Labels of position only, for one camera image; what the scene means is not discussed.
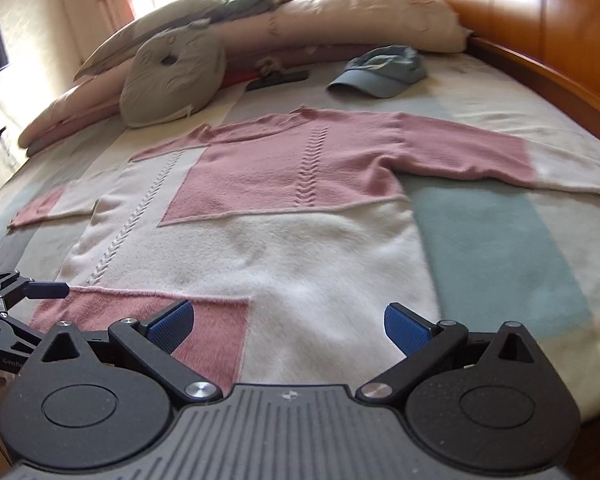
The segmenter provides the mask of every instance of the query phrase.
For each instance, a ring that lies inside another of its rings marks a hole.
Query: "pink and white sweater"
[[[205,125],[18,213],[14,227],[90,216],[58,275],[71,295],[41,302],[31,322],[102,330],[189,298],[196,325],[176,356],[225,391],[237,380],[356,388],[402,358],[384,334],[387,303],[441,315],[392,171],[600,194],[600,161],[405,113],[300,108]]]
[[[393,172],[456,180],[497,178],[514,186],[600,194],[600,162],[540,142],[402,112],[302,107],[212,127],[135,154],[140,163],[206,148],[160,224],[235,214],[337,210],[402,196]],[[93,209],[97,185],[70,184],[74,213]],[[54,190],[18,213],[12,226],[71,214]]]

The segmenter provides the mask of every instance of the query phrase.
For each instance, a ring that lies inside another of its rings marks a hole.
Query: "cap brim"
[[[361,92],[380,99],[395,97],[410,86],[408,83],[384,77],[370,72],[369,70],[356,69],[350,69],[343,72],[336,79],[331,81],[327,85],[327,88],[332,88],[337,85],[352,86]]]

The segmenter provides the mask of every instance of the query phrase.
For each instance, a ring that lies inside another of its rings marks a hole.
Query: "light blue stripe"
[[[542,340],[591,319],[578,283],[520,188],[400,175],[443,317],[491,332],[521,321]]]

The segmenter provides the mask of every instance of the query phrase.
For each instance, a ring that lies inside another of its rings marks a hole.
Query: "pillow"
[[[403,44],[430,52],[466,47],[458,16],[442,0],[293,0],[211,29],[229,58],[307,44]]]
[[[128,126],[166,123],[202,110],[220,88],[226,58],[208,23],[156,34],[138,50],[120,96]]]
[[[341,44],[341,45],[309,45],[292,46],[281,50],[255,52],[233,56],[226,60],[227,73],[257,70],[259,63],[267,58],[275,59],[283,69],[313,63],[330,63],[349,61],[362,56],[381,45],[374,44]]]
[[[96,75],[135,56],[149,38],[168,28],[189,25],[202,18],[216,18],[226,0],[176,0],[133,20],[101,44],[76,73],[74,81],[85,74]]]

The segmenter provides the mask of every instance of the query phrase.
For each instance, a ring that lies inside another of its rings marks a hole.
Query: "light blue cap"
[[[327,88],[347,85],[373,97],[389,98],[426,76],[422,56],[413,47],[383,46],[349,61]]]

